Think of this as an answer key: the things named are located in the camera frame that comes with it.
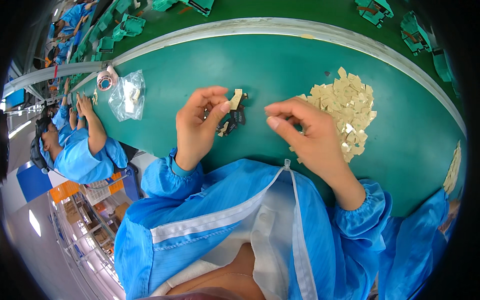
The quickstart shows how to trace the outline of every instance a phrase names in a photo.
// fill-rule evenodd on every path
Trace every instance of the blue cap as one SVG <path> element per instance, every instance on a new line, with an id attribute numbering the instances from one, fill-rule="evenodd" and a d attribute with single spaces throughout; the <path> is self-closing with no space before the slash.
<path id="1" fill-rule="evenodd" d="M 40 137 L 39 138 L 39 146 L 40 146 L 40 153 L 42 154 L 43 158 L 45 159 L 45 162 L 47 163 L 47 166 L 51 169 L 51 170 L 54 170 L 55 169 L 55 166 L 53 164 L 53 160 L 52 158 L 50 157 L 50 153 L 48 151 L 43 151 L 43 141 L 42 141 L 42 138 Z"/>
<path id="2" fill-rule="evenodd" d="M 48 38 L 53 38 L 53 34 L 55 33 L 55 26 L 50 24 L 50 30 L 48 31 Z"/>

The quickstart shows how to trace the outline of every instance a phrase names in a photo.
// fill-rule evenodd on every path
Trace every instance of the ceiling light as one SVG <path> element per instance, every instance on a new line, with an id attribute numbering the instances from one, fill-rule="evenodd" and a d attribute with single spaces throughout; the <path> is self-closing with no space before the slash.
<path id="1" fill-rule="evenodd" d="M 14 135 L 17 134 L 17 132 L 19 132 L 20 130 L 22 130 L 26 126 L 28 126 L 31 122 L 32 121 L 28 121 L 28 122 L 25 122 L 22 125 L 20 125 L 20 127 L 18 127 L 17 129 L 15 129 L 14 131 L 12 131 L 11 133 L 8 134 L 8 138 L 11 139 Z"/>
<path id="2" fill-rule="evenodd" d="M 28 219 L 30 220 L 30 224 L 32 224 L 32 227 L 33 229 L 35 229 L 38 236 L 41 237 L 42 233 L 40 232 L 40 224 L 38 223 L 30 209 L 28 210 Z"/>
<path id="3" fill-rule="evenodd" d="M 90 267 L 90 269 L 92 269 L 92 271 L 95 272 L 95 269 L 93 268 L 92 264 L 89 261 L 87 261 L 87 265 Z"/>

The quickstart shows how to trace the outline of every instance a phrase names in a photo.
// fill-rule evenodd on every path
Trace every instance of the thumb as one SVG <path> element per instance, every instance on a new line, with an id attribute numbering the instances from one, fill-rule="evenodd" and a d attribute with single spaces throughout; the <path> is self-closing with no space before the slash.
<path id="1" fill-rule="evenodd" d="M 295 129 L 295 127 L 293 127 L 293 125 L 279 117 L 268 117 L 267 124 L 294 148 L 301 143 L 302 138 L 305 138 Z"/>
<path id="2" fill-rule="evenodd" d="M 218 123 L 220 123 L 229 110 L 230 103 L 228 101 L 215 105 L 202 125 L 212 131 L 215 131 L 216 126 Z"/>

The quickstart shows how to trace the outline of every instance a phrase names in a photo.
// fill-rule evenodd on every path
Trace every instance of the fingernail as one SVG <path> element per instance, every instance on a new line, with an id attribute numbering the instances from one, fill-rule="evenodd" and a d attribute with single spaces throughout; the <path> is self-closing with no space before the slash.
<path id="1" fill-rule="evenodd" d="M 272 128 L 273 130 L 276 130 L 280 122 L 278 121 L 277 117 L 268 117 L 267 118 L 267 124 Z"/>
<path id="2" fill-rule="evenodd" d="M 228 113 L 228 111 L 230 110 L 230 102 L 227 101 L 220 104 L 220 110 L 223 111 L 224 113 Z"/>

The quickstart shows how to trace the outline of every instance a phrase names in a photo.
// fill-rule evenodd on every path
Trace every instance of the elastic cuff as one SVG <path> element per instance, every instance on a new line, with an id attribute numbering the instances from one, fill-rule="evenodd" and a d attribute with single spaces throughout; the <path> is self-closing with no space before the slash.
<path id="1" fill-rule="evenodd" d="M 193 170 L 190 170 L 190 171 L 185 171 L 184 169 L 180 168 L 177 165 L 177 162 L 175 161 L 175 157 L 172 157 L 172 171 L 176 175 L 180 177 L 187 177 L 187 176 L 190 176 L 193 172 L 195 172 L 195 169 L 196 168 L 193 168 Z"/>

